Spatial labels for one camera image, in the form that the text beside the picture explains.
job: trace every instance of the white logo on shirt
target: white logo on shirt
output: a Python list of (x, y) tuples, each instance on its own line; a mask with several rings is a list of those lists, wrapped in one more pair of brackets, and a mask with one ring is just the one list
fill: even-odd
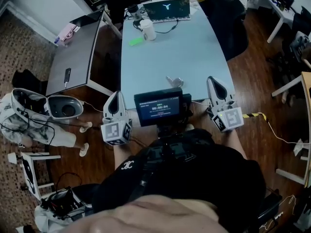
[(169, 8), (170, 4), (169, 4), (169, 5), (165, 5), (165, 4), (163, 4), (163, 6), (165, 6), (167, 10), (169, 10), (169, 9), (170, 9), (170, 8)]
[(128, 161), (128, 162), (125, 162), (124, 163), (124, 167), (121, 168), (121, 170), (124, 170), (124, 169), (131, 169), (132, 166), (130, 166), (132, 163), (134, 163), (134, 161)]

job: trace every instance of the blue tabletop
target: blue tabletop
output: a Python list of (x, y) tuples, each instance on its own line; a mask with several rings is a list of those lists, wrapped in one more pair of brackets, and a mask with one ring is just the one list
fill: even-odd
[[(167, 32), (176, 21), (155, 23), (159, 32)], [(207, 78), (221, 79), (234, 92), (232, 78), (223, 51), (204, 12), (199, 9), (191, 20), (180, 21), (167, 34), (157, 33), (154, 41), (135, 46), (129, 42), (142, 33), (132, 20), (123, 26), (121, 91), (127, 109), (135, 108), (134, 95), (171, 88), (166, 76), (184, 81), (183, 93), (192, 100), (207, 99)]]

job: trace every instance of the yellow and black striped tape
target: yellow and black striped tape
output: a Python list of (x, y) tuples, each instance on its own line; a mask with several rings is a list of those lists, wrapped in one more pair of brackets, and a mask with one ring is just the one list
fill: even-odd
[(264, 119), (266, 122), (269, 122), (269, 119), (266, 117), (266, 115), (265, 115), (264, 113), (261, 113), (261, 112), (250, 113), (250, 114), (243, 114), (243, 118), (258, 117), (258, 116), (262, 116), (263, 119)]

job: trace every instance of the green paper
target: green paper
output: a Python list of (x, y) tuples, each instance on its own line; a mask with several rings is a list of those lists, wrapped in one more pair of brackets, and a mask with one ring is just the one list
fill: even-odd
[(129, 44), (130, 44), (130, 46), (134, 46), (134, 45), (136, 45), (136, 44), (138, 44), (138, 43), (143, 42), (143, 40), (144, 40), (143, 37), (136, 38), (136, 39), (134, 39), (134, 40), (131, 40), (131, 41), (129, 42)]

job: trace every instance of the black t-shirt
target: black t-shirt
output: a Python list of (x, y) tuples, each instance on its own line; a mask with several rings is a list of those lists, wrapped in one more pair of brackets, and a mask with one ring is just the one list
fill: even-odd
[[(202, 142), (200, 136), (190, 145), (196, 156), (193, 160), (160, 164), (149, 178), (143, 195), (211, 202), (218, 208), (221, 225), (229, 232), (243, 232), (256, 221), (265, 196), (260, 167), (256, 161), (245, 160), (236, 150), (214, 144), (207, 135), (203, 138), (206, 141)], [(144, 164), (141, 154), (132, 156), (105, 179), (93, 198), (94, 212), (129, 202), (145, 173)]]

